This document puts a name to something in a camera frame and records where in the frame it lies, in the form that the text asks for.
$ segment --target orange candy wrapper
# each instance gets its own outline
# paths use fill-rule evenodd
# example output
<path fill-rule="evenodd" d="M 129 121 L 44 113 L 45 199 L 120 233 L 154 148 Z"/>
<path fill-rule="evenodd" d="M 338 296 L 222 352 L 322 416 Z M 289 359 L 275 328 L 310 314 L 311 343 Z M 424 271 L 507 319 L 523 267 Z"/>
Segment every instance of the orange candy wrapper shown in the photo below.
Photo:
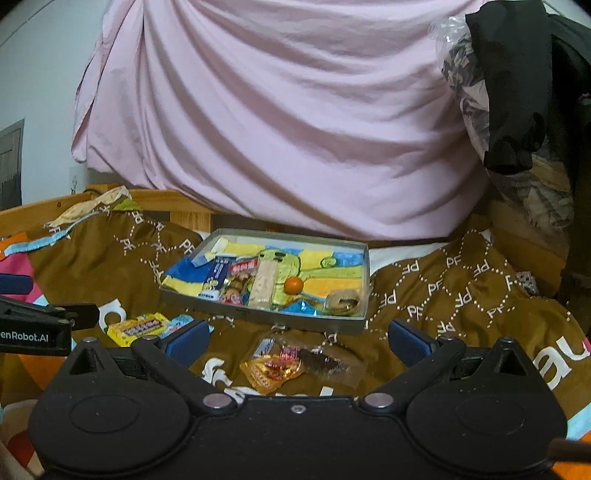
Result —
<path fill-rule="evenodd" d="M 285 355 L 262 355 L 242 363 L 244 372 L 252 388 L 262 395 L 268 395 L 288 380 L 304 373 L 304 365 L 297 357 Z"/>

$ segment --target box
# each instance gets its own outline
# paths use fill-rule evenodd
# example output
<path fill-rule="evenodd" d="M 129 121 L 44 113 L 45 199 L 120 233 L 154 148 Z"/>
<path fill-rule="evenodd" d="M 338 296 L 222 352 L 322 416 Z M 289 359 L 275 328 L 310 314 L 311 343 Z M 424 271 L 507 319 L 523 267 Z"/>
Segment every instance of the box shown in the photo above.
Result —
<path fill-rule="evenodd" d="M 304 291 L 301 295 L 305 297 L 300 298 L 304 298 L 305 301 L 308 301 L 309 298 L 314 305 L 320 305 L 320 300 L 325 298 L 328 291 L 343 290 L 347 286 L 349 288 L 358 286 L 355 290 L 359 293 L 359 304 L 355 310 L 355 316 L 325 314 L 313 316 L 299 312 L 264 310 L 253 308 L 247 304 L 222 303 L 213 299 L 219 293 L 212 290 L 199 290 L 199 285 L 203 284 L 211 288 L 211 284 L 203 280 L 201 274 L 201 277 L 198 278 L 203 281 L 201 284 L 184 281 L 179 283 L 178 278 L 182 275 L 176 272 L 181 271 L 181 265 L 187 268 L 189 261 L 198 266 L 209 261 L 211 268 L 213 255 L 211 251 L 213 249 L 221 256 L 236 255 L 238 258 L 258 258 L 259 262 L 269 259 L 281 261 L 281 266 L 277 267 L 279 273 L 274 287 L 276 289 L 274 300 L 277 296 L 283 298 L 286 295 L 283 290 L 283 281 L 287 276 L 299 277 L 304 281 Z M 208 280 L 219 274 L 219 271 L 227 268 L 223 259 L 216 262 L 216 271 L 210 271 L 213 276 L 210 275 Z M 369 300 L 369 250 L 366 244 L 360 242 L 284 233 L 218 229 L 187 258 L 165 273 L 163 284 L 160 286 L 160 294 L 166 302 L 212 315 L 224 315 L 235 319 L 300 330 L 360 335 L 365 328 Z M 200 298 L 197 296 L 198 294 L 201 294 L 202 297 L 209 296 L 212 300 Z"/>

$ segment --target gray door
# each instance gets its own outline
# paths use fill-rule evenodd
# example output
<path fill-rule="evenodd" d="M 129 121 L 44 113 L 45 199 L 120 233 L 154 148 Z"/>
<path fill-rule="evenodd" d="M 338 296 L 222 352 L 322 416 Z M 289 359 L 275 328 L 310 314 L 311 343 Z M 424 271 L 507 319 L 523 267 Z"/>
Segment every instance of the gray door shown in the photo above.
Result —
<path fill-rule="evenodd" d="M 21 146 L 24 121 L 0 132 L 0 210 L 22 205 Z"/>

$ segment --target yellow snack package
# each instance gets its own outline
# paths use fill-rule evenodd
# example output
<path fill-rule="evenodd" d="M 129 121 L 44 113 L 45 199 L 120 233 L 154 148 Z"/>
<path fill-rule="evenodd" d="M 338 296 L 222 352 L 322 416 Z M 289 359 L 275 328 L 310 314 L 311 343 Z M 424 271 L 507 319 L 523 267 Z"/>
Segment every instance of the yellow snack package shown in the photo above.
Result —
<path fill-rule="evenodd" d="M 147 313 L 136 319 L 109 325 L 107 335 L 119 346 L 129 346 L 144 335 L 160 335 L 170 324 L 161 313 Z"/>
<path fill-rule="evenodd" d="M 304 367 L 298 358 L 284 355 L 262 355 L 240 365 L 248 381 L 257 392 L 268 395 L 288 380 L 299 377 Z"/>

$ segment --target power outlet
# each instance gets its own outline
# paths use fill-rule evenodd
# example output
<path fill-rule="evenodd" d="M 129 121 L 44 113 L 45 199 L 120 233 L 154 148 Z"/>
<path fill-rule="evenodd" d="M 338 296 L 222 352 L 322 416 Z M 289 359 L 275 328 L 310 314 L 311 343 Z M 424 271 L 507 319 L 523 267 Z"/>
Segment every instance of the power outlet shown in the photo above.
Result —
<path fill-rule="evenodd" d="M 89 185 L 88 168 L 85 163 L 80 163 L 70 168 L 70 192 L 82 193 Z"/>

